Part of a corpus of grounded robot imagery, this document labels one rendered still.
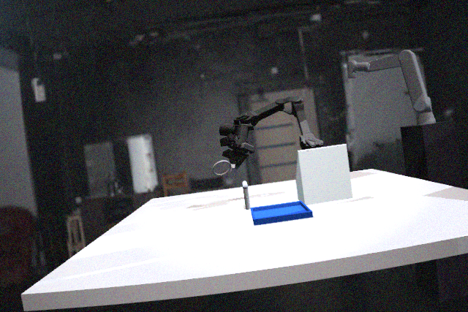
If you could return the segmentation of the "blue tray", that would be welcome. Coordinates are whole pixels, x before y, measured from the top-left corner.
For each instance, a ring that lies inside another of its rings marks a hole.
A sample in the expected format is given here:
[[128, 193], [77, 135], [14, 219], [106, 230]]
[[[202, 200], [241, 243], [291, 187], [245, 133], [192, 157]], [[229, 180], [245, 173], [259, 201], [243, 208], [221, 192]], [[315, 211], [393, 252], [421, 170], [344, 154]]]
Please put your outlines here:
[[254, 226], [310, 218], [313, 217], [312, 212], [302, 201], [251, 208]]

